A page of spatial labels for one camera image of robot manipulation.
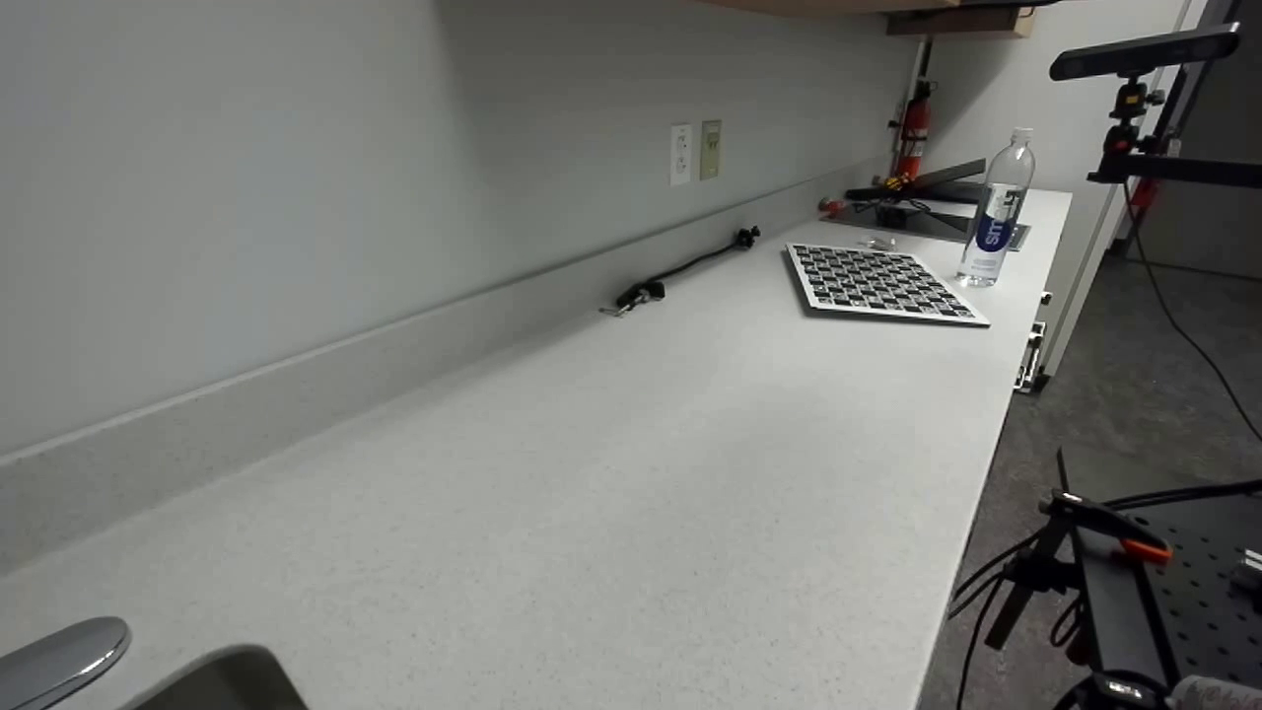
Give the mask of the checkered calibration board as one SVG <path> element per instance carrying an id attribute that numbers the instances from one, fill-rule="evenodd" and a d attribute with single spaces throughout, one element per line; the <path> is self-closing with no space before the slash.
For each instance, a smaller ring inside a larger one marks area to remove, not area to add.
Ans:
<path id="1" fill-rule="evenodd" d="M 985 329 L 985 315 L 912 254 L 791 244 L 785 258 L 813 314 Z"/>

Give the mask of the wooden wall cabinet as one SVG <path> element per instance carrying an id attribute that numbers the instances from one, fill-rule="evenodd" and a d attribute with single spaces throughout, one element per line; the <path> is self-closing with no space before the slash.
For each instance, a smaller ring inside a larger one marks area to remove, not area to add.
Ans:
<path id="1" fill-rule="evenodd" d="M 892 36 L 1021 32 L 1054 0 L 714 0 L 764 18 L 883 18 Z"/>

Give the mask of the white wall outlet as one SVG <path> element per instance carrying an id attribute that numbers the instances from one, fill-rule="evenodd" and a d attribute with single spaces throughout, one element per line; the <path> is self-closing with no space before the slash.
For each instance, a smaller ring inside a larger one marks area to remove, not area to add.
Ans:
<path id="1" fill-rule="evenodd" d="M 672 128 L 672 187 L 695 182 L 695 128 Z"/>

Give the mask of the clear plastic water bottle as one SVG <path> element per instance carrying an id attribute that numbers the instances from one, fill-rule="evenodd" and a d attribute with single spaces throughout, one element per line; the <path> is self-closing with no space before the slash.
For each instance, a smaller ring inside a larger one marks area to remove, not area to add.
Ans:
<path id="1" fill-rule="evenodd" d="M 1001 277 L 1018 216 L 1039 173 L 1034 137 L 1018 129 L 985 170 L 985 202 L 964 258 L 964 285 L 991 290 Z"/>

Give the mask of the black metal bars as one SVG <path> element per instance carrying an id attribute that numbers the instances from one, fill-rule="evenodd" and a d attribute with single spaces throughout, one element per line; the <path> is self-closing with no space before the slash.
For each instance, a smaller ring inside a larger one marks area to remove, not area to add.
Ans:
<path id="1" fill-rule="evenodd" d="M 889 179 L 839 198 L 821 198 L 818 216 L 839 225 L 867 225 L 917 237 L 968 243 L 980 204 L 991 198 L 985 161 L 958 161 L 921 173 L 912 182 Z"/>

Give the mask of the red clamp tool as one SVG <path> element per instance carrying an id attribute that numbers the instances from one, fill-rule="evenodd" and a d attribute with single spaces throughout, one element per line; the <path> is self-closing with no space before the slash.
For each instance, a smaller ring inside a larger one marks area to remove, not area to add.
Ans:
<path id="1" fill-rule="evenodd" d="M 900 187 L 921 179 L 923 148 L 930 135 L 930 53 L 935 53 L 935 39 L 923 39 L 921 58 L 917 58 L 912 95 L 902 102 L 902 116 L 897 120 L 900 137 L 897 137 L 892 179 Z"/>

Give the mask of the chrome sink faucet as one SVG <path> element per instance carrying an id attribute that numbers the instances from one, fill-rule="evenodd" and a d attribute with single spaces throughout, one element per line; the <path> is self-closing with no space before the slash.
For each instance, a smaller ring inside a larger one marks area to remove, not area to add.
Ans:
<path id="1" fill-rule="evenodd" d="M 78 621 L 0 658 L 0 710 L 55 710 L 103 678 L 132 649 L 120 617 Z"/>

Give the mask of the black tripod with orange clamp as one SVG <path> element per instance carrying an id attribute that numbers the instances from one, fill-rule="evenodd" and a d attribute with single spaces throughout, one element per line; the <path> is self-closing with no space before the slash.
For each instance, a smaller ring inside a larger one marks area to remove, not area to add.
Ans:
<path id="1" fill-rule="evenodd" d="M 968 650 L 1001 650 L 1044 591 L 1065 598 L 1050 645 L 1083 669 L 1054 710 L 1262 710 L 1262 482 L 1111 502 L 1065 482 L 1029 536 L 955 583 L 947 617 L 980 607 Z"/>

